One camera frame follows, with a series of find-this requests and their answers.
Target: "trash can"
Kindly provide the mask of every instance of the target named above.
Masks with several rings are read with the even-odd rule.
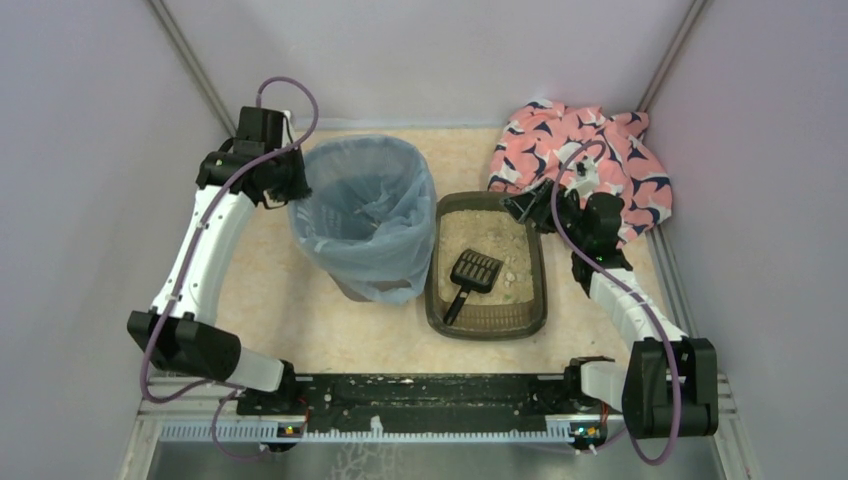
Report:
[[[422,293],[436,190],[414,146],[384,135],[323,142],[304,155],[312,195],[292,202],[300,248],[348,298],[402,304]]]

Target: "beige table surface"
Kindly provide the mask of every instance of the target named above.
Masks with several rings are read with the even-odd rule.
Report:
[[[320,131],[306,143],[337,135],[384,133],[417,146],[441,198],[480,190],[499,129]],[[427,323],[422,297],[404,306],[348,300],[298,250],[285,209],[257,209],[236,247],[219,302],[217,326],[243,345],[292,362],[302,373],[561,373],[572,357],[628,350],[603,310],[571,277],[570,250],[542,239],[548,320],[532,337],[504,342],[455,340]],[[639,283],[664,310],[644,238],[624,249]]]

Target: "trash bag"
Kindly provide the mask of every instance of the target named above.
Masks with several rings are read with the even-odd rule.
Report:
[[[358,135],[323,142],[303,160],[313,193],[288,210],[309,259],[355,300],[402,304],[420,295],[435,242],[436,189],[418,149]]]

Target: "scoop handle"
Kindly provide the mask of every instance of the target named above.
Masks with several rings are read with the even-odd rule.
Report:
[[[465,299],[468,298],[469,292],[471,292],[471,289],[468,287],[462,287],[459,289],[459,292],[456,294],[456,298],[453,299],[453,303],[451,303],[450,308],[448,308],[448,313],[445,314],[445,325],[453,325],[453,323],[456,322],[456,317],[459,315],[459,311],[462,310],[462,306],[465,305]]]

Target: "blue plastic bag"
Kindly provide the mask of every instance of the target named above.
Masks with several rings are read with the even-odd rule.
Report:
[[[421,294],[433,253],[436,189],[421,153],[402,140],[329,140],[304,157],[312,196],[289,220],[303,252],[342,290],[402,304]]]

